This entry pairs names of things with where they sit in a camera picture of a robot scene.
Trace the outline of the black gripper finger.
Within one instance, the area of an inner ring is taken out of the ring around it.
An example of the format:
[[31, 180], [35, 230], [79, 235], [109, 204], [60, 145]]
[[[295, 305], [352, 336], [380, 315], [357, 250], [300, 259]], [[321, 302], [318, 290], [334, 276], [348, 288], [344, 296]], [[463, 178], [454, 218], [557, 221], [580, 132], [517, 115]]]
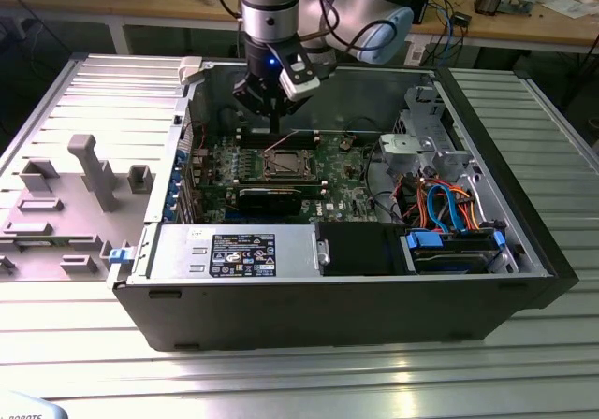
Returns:
[[244, 76], [233, 88], [233, 96], [255, 115], [267, 118], [276, 131], [276, 87], [269, 79]]
[[293, 115], [304, 105], [304, 101], [291, 101], [282, 97], [275, 102], [275, 131], [281, 130], [281, 119], [285, 116]]

